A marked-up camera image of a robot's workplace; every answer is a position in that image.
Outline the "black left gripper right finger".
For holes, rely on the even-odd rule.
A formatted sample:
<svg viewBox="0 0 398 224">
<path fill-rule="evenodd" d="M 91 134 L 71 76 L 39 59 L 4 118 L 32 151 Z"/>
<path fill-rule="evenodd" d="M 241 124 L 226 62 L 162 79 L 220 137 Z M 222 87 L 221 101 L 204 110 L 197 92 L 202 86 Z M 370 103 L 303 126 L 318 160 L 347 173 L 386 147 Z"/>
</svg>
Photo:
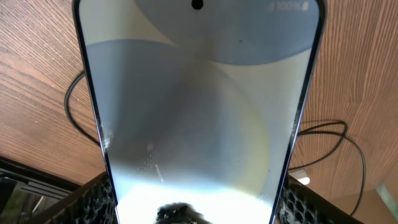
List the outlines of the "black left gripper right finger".
<svg viewBox="0 0 398 224">
<path fill-rule="evenodd" d="M 362 224 L 288 175 L 276 212 L 279 224 Z"/>
</svg>

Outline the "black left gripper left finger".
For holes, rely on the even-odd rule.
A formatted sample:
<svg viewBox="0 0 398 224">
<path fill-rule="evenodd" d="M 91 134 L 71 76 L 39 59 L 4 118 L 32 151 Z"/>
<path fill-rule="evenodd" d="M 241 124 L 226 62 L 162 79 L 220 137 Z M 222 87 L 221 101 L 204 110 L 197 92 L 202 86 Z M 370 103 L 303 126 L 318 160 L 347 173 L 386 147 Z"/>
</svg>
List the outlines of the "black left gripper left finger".
<svg viewBox="0 0 398 224">
<path fill-rule="evenodd" d="M 27 221 L 28 224 L 113 224 L 117 222 L 114 195 L 105 172 Z"/>
</svg>

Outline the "blue Samsung Galaxy smartphone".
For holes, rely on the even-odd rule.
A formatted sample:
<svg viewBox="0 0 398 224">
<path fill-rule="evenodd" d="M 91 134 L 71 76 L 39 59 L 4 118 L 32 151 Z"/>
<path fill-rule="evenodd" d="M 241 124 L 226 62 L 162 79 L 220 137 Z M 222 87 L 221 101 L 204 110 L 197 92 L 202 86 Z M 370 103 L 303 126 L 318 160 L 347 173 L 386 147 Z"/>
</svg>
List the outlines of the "blue Samsung Galaxy smartphone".
<svg viewBox="0 0 398 224">
<path fill-rule="evenodd" d="M 72 3 L 119 223 L 273 223 L 326 19 L 317 0 Z"/>
</svg>

